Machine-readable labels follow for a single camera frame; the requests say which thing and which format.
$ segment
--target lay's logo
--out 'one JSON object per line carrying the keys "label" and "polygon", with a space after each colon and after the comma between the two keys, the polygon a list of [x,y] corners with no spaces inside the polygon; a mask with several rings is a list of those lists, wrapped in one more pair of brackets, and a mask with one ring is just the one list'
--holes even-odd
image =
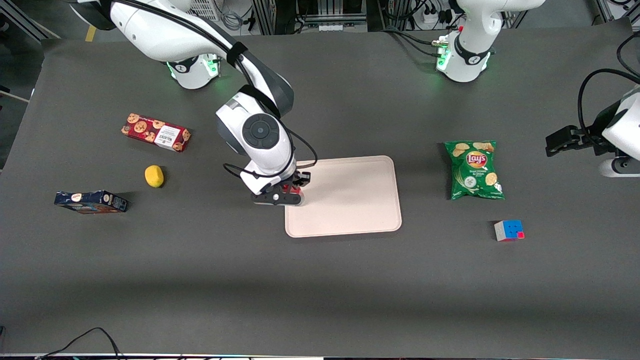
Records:
{"label": "lay's logo", "polygon": [[481,168],[486,164],[486,155],[479,151],[471,151],[467,154],[467,163],[470,167]]}

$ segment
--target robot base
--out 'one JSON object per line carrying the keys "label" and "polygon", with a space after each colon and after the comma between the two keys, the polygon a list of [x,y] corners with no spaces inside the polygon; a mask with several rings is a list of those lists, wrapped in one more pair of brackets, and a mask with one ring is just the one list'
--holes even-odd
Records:
{"label": "robot base", "polygon": [[220,60],[216,55],[203,54],[197,59],[167,63],[171,77],[185,89],[199,89],[220,74]]}
{"label": "robot base", "polygon": [[486,62],[489,60],[491,53],[487,53],[483,59],[477,56],[477,63],[475,65],[467,65],[465,59],[453,48],[453,43],[455,43],[458,35],[460,35],[459,31],[453,31],[438,39],[439,43],[448,44],[446,47],[441,46],[438,48],[440,57],[436,62],[436,70],[443,72],[453,81],[468,83],[469,81],[475,80],[478,75],[486,69]]}
{"label": "robot base", "polygon": [[606,177],[640,177],[640,161],[628,156],[618,156],[601,162],[598,170]]}

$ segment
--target gray table surface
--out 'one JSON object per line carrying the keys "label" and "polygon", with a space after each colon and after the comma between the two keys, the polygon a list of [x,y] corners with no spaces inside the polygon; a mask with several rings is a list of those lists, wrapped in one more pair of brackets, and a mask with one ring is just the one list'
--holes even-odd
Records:
{"label": "gray table surface", "polygon": [[[590,150],[544,151],[577,123],[584,76],[618,68],[629,34],[625,21],[503,31],[470,84],[383,33],[244,38],[291,82],[284,120],[322,158],[395,161],[400,230],[304,240],[221,167],[246,163],[214,120],[239,73],[224,65],[187,91],[131,44],[48,43],[0,175],[3,351],[47,352],[103,326],[127,353],[639,358],[638,180],[599,176]],[[631,87],[595,78],[587,117]],[[130,112],[193,128],[189,148],[126,138]],[[497,141],[507,200],[448,200],[438,143],[459,139]],[[167,169],[162,189],[144,181],[151,164]],[[130,210],[52,205],[58,190],[103,188]],[[526,240],[495,241],[490,222],[508,218]],[[98,334],[74,346],[110,351]]]}

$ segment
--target lemon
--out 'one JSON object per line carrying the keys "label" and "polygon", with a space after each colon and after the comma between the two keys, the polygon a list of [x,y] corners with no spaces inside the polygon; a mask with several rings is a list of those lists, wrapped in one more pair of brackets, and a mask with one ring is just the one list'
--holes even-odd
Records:
{"label": "lemon", "polygon": [[145,170],[145,179],[147,180],[147,184],[149,184],[149,186],[159,188],[164,182],[164,174],[162,173],[162,169],[157,165],[149,166]]}

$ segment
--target beige tray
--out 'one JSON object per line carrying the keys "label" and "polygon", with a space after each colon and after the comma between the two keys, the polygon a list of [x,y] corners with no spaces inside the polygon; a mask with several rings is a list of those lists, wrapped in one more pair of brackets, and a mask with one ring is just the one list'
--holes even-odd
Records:
{"label": "beige tray", "polygon": [[319,160],[310,171],[311,182],[302,189],[304,203],[285,207],[289,236],[382,233],[400,228],[396,171],[388,156]]}

